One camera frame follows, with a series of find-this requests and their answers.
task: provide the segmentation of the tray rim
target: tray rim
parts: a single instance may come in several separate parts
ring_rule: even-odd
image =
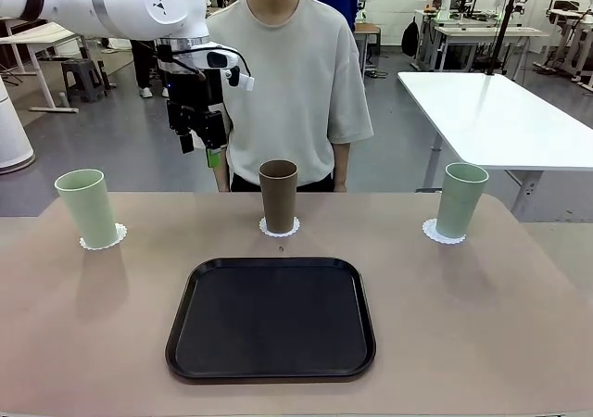
[[[316,263],[326,266],[326,267],[335,267],[339,265],[340,267],[347,269],[352,279],[354,280],[354,287],[356,296],[358,299],[359,304],[359,314],[360,320],[362,325],[362,332],[364,334],[364,339],[367,347],[367,355],[362,361],[360,366],[347,371],[345,373],[324,373],[324,374],[315,374],[315,373],[308,373],[308,374],[276,374],[276,375],[242,375],[242,374],[225,374],[225,375],[216,375],[213,376],[211,374],[191,374],[184,371],[179,363],[176,360],[176,350],[177,344],[179,342],[179,337],[181,336],[181,331],[183,329],[183,325],[185,322],[185,314],[191,303],[191,295],[188,295],[190,290],[194,289],[196,285],[197,279],[204,275],[207,272],[212,270],[218,269],[221,267],[223,262],[240,262],[242,265],[249,265],[257,266],[261,265],[262,261],[271,262],[275,261],[276,263],[280,263],[280,267],[294,265],[295,260],[314,260]],[[183,295],[175,313],[175,319],[173,320],[173,325],[171,327],[170,335],[167,340],[167,345],[165,346],[165,359],[167,364],[169,365],[170,370],[178,377],[185,381],[205,381],[205,382],[223,382],[229,383],[231,381],[248,381],[248,380],[261,380],[261,379],[271,379],[271,380],[292,380],[292,381],[322,381],[323,379],[351,379],[358,375],[363,374],[367,371],[374,361],[376,355],[376,340],[374,336],[374,330],[372,327],[371,321],[371,314],[369,312],[369,304],[367,302],[366,292],[364,289],[364,282],[362,281],[362,276],[360,275],[359,271],[356,270],[352,264],[347,261],[344,261],[340,258],[331,258],[331,257],[286,257],[286,258],[215,258],[210,259],[202,264],[198,265],[195,269],[192,270],[190,273],[187,282],[185,284],[185,289],[183,290]]]

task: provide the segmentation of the cup rim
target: cup rim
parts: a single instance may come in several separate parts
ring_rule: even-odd
[[[71,174],[74,173],[80,173],[82,171],[92,171],[92,172],[96,172],[99,173],[100,177],[99,179],[94,182],[91,183],[90,185],[87,185],[85,187],[81,187],[81,188],[61,188],[58,186],[58,183],[65,177],[70,176]],[[59,178],[56,179],[56,181],[54,182],[54,187],[56,188],[56,190],[59,190],[60,192],[78,192],[80,190],[86,190],[88,188],[94,187],[95,185],[97,185],[98,183],[102,183],[103,180],[105,179],[105,174],[101,171],[101,170],[97,170],[97,169],[79,169],[79,170],[74,170],[74,171],[69,171],[68,173],[62,174]]]
[[[476,168],[476,169],[478,169],[478,170],[481,170],[481,171],[483,171],[483,172],[486,174],[486,177],[485,177],[485,179],[483,179],[483,180],[480,180],[480,181],[467,181],[467,180],[465,180],[465,179],[458,178],[457,176],[453,176],[453,175],[451,174],[451,172],[448,170],[448,169],[449,169],[449,167],[453,167],[453,166],[456,166],[456,165],[468,165],[468,166],[470,166],[470,167],[474,167],[474,168]],[[445,173],[446,173],[446,174],[447,174],[449,177],[453,178],[455,181],[459,181],[460,183],[485,183],[485,182],[487,182],[487,181],[488,181],[488,179],[490,179],[490,173],[488,173],[486,170],[484,170],[484,169],[483,169],[482,167],[480,167],[479,165],[470,164],[469,162],[453,162],[453,163],[450,163],[450,164],[448,164],[448,165],[445,167]]]
[[[266,164],[269,164],[270,162],[285,162],[285,163],[287,163],[287,164],[291,164],[291,165],[293,165],[293,166],[295,167],[295,171],[293,171],[292,173],[290,173],[290,174],[289,174],[289,175],[287,175],[287,176],[268,176],[267,174],[264,174],[264,173],[262,173],[262,172],[261,172],[261,167],[263,167],[263,166],[264,166],[264,165],[266,165]],[[292,177],[293,177],[293,176],[295,176],[295,174],[297,174],[297,173],[298,173],[298,166],[296,165],[296,163],[294,163],[294,162],[293,162],[293,161],[291,161],[291,160],[286,160],[286,159],[272,159],[272,160],[267,160],[266,162],[262,163],[262,164],[259,166],[259,175],[260,175],[260,176],[263,176],[263,177],[264,177],[264,178],[266,178],[266,179],[272,179],[272,180],[274,180],[274,181],[281,181],[282,179],[289,179],[289,178],[292,178]]]

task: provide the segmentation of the green cup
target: green cup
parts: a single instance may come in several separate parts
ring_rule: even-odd
[[[88,247],[103,248],[118,240],[103,172],[72,171],[57,178],[54,186]]]
[[[447,238],[461,238],[467,234],[489,176],[477,165],[463,162],[447,165],[445,173],[436,231]]]

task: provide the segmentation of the brown cup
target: brown cup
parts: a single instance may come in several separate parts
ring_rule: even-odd
[[[268,230],[286,234],[293,229],[297,202],[297,165],[288,160],[271,160],[259,167],[263,211]]]

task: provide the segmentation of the cup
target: cup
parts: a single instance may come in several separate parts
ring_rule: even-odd
[[[103,248],[118,240],[103,172],[72,171],[57,178],[54,186],[88,247]]]
[[[436,218],[437,232],[447,238],[461,238],[467,234],[488,178],[487,171],[477,165],[463,162],[447,165]]]
[[[288,160],[271,160],[259,167],[263,210],[273,234],[286,234],[294,227],[297,173],[297,165]]]

